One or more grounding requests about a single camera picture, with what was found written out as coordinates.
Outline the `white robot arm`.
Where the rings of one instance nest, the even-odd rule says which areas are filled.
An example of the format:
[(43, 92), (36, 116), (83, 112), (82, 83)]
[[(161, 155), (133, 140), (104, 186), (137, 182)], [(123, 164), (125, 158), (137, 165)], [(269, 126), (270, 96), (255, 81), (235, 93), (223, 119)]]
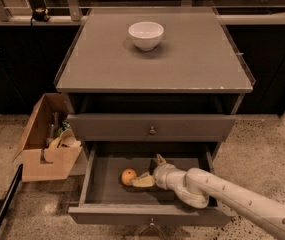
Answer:
[(277, 240), (285, 240), (285, 205), (226, 181), (199, 168), (184, 171), (156, 155), (153, 174), (131, 179), (133, 187), (157, 187), (173, 191), (194, 208), (206, 208), (213, 197), (245, 217)]

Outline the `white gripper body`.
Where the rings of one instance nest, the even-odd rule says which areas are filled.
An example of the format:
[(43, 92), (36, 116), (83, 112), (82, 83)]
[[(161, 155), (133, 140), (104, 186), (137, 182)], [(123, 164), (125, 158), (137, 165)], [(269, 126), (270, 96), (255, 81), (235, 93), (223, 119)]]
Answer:
[(155, 168), (154, 173), (153, 173), (153, 178), (154, 178), (155, 184), (159, 188), (164, 189), (164, 190), (168, 189), (166, 178), (172, 169), (175, 169), (175, 166), (172, 164), (168, 164), (168, 163), (160, 164)]

